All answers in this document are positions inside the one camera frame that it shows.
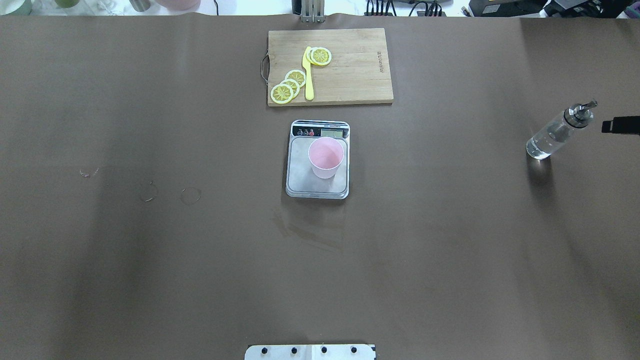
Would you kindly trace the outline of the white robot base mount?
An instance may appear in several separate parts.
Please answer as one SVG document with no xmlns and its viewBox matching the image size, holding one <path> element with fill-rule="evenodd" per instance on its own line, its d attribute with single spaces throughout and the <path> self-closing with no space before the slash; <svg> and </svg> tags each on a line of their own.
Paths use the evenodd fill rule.
<svg viewBox="0 0 640 360">
<path fill-rule="evenodd" d="M 377 360 L 374 344 L 259 344 L 247 347 L 245 360 Z"/>
</svg>

